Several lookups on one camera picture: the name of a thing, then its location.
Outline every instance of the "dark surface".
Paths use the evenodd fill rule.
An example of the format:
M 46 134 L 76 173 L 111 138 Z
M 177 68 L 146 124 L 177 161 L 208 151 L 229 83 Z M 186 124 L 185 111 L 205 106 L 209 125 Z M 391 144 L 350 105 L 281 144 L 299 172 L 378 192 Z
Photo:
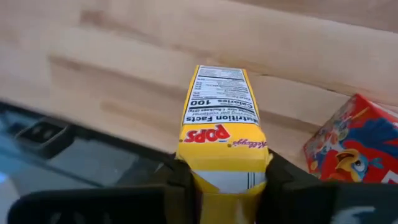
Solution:
M 12 180 L 19 195 L 156 182 L 155 172 L 169 159 L 153 149 L 0 103 L 0 174 Z
M 258 223 L 397 223 L 398 187 L 321 182 L 272 152 Z
M 196 192 L 189 166 L 177 160 L 168 165 L 172 172 L 168 173 L 163 184 L 128 188 L 53 190 L 26 195 L 12 206 L 7 222 L 197 223 Z

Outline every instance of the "pops logo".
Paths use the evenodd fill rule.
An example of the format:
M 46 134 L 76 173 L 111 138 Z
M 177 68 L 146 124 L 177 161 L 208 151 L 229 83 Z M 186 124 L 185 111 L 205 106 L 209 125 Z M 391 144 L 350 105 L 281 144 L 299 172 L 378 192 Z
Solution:
M 217 124 L 216 129 L 201 129 L 187 132 L 184 142 L 204 143 L 204 142 L 226 142 L 231 137 L 222 124 Z

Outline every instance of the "wood grain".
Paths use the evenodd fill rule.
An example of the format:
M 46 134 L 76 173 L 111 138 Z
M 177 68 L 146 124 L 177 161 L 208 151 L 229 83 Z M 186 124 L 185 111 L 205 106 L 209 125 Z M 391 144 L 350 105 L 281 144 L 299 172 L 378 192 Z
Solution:
M 306 167 L 353 93 L 397 109 L 398 34 L 271 1 L 0 0 L 0 99 L 174 152 L 195 65 L 246 68 L 270 147 Z
M 230 67 L 398 105 L 398 35 L 225 0 L 111 0 L 102 20 Z
M 233 0 L 373 29 L 398 32 L 398 2 L 393 0 Z

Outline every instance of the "glass surface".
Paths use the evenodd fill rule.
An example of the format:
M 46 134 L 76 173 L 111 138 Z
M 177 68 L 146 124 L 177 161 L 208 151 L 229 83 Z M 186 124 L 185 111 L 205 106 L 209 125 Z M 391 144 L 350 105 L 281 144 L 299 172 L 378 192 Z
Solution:
M 167 154 L 0 103 L 0 194 L 154 182 Z

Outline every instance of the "yellow cereal box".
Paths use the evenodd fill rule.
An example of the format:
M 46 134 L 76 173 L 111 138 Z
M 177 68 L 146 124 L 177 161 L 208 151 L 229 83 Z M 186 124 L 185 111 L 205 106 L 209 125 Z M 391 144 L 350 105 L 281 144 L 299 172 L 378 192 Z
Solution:
M 197 66 L 177 159 L 201 191 L 200 223 L 254 223 L 271 157 L 244 69 Z

